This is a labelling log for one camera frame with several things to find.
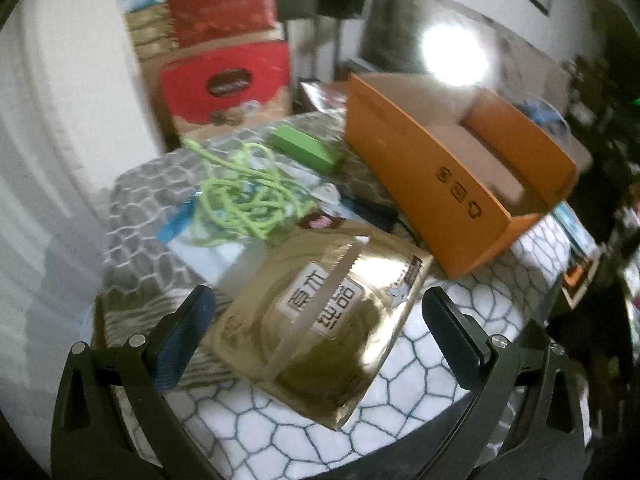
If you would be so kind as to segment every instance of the gold foil bag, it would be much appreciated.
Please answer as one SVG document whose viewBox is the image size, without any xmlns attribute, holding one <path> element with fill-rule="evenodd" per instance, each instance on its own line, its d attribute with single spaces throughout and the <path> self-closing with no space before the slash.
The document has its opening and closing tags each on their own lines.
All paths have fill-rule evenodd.
<svg viewBox="0 0 640 480">
<path fill-rule="evenodd" d="M 264 374 L 292 321 L 346 253 L 369 237 L 350 272 L 273 379 Z M 293 234 L 224 312 L 204 344 L 239 374 L 312 420 L 337 430 L 380 370 L 433 257 L 360 222 Z"/>
</svg>

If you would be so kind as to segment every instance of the printed logo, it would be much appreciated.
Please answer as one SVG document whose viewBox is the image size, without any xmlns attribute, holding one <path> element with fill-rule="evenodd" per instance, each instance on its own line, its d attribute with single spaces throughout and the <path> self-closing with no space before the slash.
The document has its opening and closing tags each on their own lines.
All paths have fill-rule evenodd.
<svg viewBox="0 0 640 480">
<path fill-rule="evenodd" d="M 331 227 L 331 224 L 333 222 L 334 221 L 331 220 L 328 216 L 322 215 L 317 220 L 312 220 L 311 222 L 309 222 L 309 227 L 311 227 L 312 229 L 326 229 L 327 227 Z"/>
<path fill-rule="evenodd" d="M 476 218 L 480 218 L 482 216 L 482 208 L 478 205 L 478 202 L 476 202 L 475 200 L 469 201 L 468 211 L 469 211 L 469 216 L 471 216 L 473 220 L 475 220 Z"/>
<path fill-rule="evenodd" d="M 207 92 L 213 97 L 231 97 L 247 90 L 253 79 L 245 68 L 227 68 L 207 81 Z"/>
<path fill-rule="evenodd" d="M 466 189 L 462 187 L 462 184 L 456 181 L 453 183 L 453 186 L 451 186 L 451 194 L 453 195 L 453 198 L 458 201 L 458 203 L 462 204 L 462 201 L 466 197 Z"/>
<path fill-rule="evenodd" d="M 436 177 L 443 184 L 446 184 L 451 179 L 451 171 L 449 168 L 443 166 L 436 173 Z"/>
<path fill-rule="evenodd" d="M 422 260 L 418 256 L 414 256 L 407 267 L 404 277 L 397 286 L 390 286 L 386 292 L 393 300 L 393 309 L 398 308 L 406 298 L 409 296 L 412 286 L 414 286 L 415 280 L 418 277 L 418 273 L 422 268 Z"/>
</svg>

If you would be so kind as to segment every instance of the black cable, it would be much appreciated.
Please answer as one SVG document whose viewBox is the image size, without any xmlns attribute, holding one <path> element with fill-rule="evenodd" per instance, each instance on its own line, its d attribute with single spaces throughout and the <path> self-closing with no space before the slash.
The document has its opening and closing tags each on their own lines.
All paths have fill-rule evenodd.
<svg viewBox="0 0 640 480">
<path fill-rule="evenodd" d="M 416 244 L 418 247 L 420 247 L 420 238 L 418 238 L 415 233 L 409 229 L 409 226 L 407 224 L 405 224 L 401 219 L 398 219 L 398 223 L 404 227 L 404 230 L 407 231 L 409 233 L 409 236 L 412 238 L 412 240 L 414 241 L 414 244 Z"/>
</svg>

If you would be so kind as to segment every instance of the white wall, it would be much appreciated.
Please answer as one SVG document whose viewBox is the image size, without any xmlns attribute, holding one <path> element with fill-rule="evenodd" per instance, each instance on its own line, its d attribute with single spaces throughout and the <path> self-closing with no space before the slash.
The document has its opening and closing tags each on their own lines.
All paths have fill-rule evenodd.
<svg viewBox="0 0 640 480">
<path fill-rule="evenodd" d="M 594 59 L 604 52 L 606 30 L 602 20 L 595 20 L 595 7 L 590 0 L 553 0 L 549 16 L 545 16 L 529 0 L 454 0 L 510 28 L 554 60 L 572 59 L 583 54 Z M 323 25 L 330 26 L 324 20 Z M 344 28 L 343 59 L 354 56 L 359 47 L 362 20 L 346 23 Z M 308 27 L 296 24 L 295 39 L 308 43 Z M 325 43 L 321 49 L 319 76 L 329 79 L 332 73 L 332 47 Z M 299 63 L 299 70 L 308 75 L 308 56 Z"/>
</svg>

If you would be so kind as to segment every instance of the blue tag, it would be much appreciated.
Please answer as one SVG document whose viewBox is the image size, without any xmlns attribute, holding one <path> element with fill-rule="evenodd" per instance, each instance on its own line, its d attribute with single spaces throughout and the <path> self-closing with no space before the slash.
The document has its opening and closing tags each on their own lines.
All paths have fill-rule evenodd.
<svg viewBox="0 0 640 480">
<path fill-rule="evenodd" d="M 200 191 L 196 191 L 187 202 L 178 208 L 178 211 L 164 227 L 158 231 L 156 238 L 160 243 L 167 245 L 184 231 L 185 227 L 191 224 L 193 213 L 196 211 L 196 200 L 201 194 Z"/>
</svg>

